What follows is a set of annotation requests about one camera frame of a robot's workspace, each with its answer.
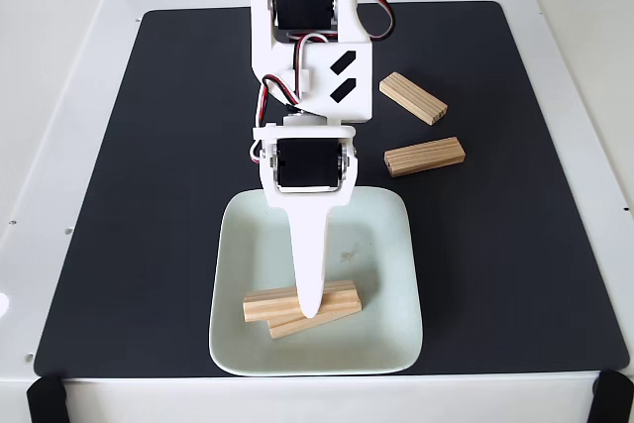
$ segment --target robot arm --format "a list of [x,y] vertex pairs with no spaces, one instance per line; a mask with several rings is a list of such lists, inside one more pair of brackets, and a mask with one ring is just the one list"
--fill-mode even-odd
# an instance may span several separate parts
[[[342,122],[371,118],[374,39],[359,21],[357,0],[251,0],[251,12],[252,66],[262,81],[252,160],[268,205],[288,216],[299,303],[313,317],[328,217],[348,204],[357,180],[355,129]],[[281,126],[262,124],[269,94],[292,105]]]

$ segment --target red wire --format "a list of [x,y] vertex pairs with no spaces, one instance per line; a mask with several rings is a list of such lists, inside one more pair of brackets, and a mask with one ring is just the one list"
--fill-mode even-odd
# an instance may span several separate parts
[[266,102],[268,100],[268,86],[264,85],[264,89],[262,92],[262,107],[260,108],[260,124],[262,125],[262,120],[264,119],[264,109],[266,109]]
[[264,78],[262,78],[262,83],[264,85],[264,87],[266,87],[266,81],[272,81],[273,83],[275,83],[275,85],[282,90],[282,92],[284,93],[284,96],[286,96],[286,99],[292,103],[293,105],[297,104],[297,101],[293,98],[293,93],[290,92],[290,90],[286,87],[286,85],[282,82],[281,79],[279,79],[277,76],[275,76],[274,74],[266,74],[264,76]]
[[[297,97],[299,97],[299,56],[301,55],[301,51],[299,50],[299,46],[301,45],[301,42],[304,40],[304,38],[310,34],[301,34],[299,36],[299,39],[297,39],[296,43],[295,43],[295,48],[294,48],[294,52],[293,52],[293,69],[295,70],[295,95]],[[321,40],[319,37],[314,37],[312,39],[308,39],[311,42],[318,42],[320,44],[323,44],[324,41]]]
[[385,33],[381,35],[370,35],[370,39],[373,42],[380,42],[381,40],[385,40],[387,37],[389,37],[391,33],[394,31],[394,24],[396,23],[396,19],[394,17],[394,11],[392,10],[387,0],[376,0],[376,2],[381,4],[383,7],[385,7],[385,10],[387,10],[387,14],[389,15],[389,24],[390,24],[389,29],[387,29]]

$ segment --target square plate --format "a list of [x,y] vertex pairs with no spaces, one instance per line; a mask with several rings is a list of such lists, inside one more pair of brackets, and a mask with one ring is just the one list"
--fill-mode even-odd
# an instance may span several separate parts
[[266,321],[245,323],[249,291],[294,285],[290,230],[261,190],[242,192],[222,221],[211,306],[209,350],[238,375],[387,373],[420,354],[423,326],[407,211],[382,188],[356,187],[333,209],[326,280],[355,282],[363,311],[273,340]]

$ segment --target black mat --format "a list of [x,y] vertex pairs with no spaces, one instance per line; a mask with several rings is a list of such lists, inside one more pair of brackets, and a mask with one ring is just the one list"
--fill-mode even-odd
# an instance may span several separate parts
[[[376,6],[361,8],[371,31]],[[374,84],[399,71],[450,105],[429,127],[380,94],[359,185],[407,206],[424,341],[404,373],[626,367],[629,356],[502,10],[398,4]],[[75,377],[227,375],[209,357],[225,206],[260,188],[248,9],[146,15],[36,357]],[[269,104],[272,118],[283,108]],[[392,179],[385,150],[457,136],[460,165]]]

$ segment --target wooden plank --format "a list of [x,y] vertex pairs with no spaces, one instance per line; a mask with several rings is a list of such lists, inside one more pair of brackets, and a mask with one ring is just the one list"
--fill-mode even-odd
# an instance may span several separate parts
[[[324,284],[319,313],[355,309],[361,303],[352,281],[332,281]],[[303,316],[297,298],[297,288],[284,287],[251,292],[243,301],[245,322],[266,321],[274,317]]]
[[385,165],[392,177],[444,167],[465,160],[465,151],[457,138],[408,146],[385,152]]
[[445,103],[397,72],[379,83],[378,90],[430,126],[447,113]]
[[343,311],[323,312],[321,314],[317,314],[311,319],[308,319],[303,315],[291,319],[288,319],[287,317],[275,317],[268,320],[268,330],[270,331],[270,336],[273,339],[279,339],[280,337],[289,336],[299,331],[317,327],[360,311],[361,302],[359,301],[355,308]]

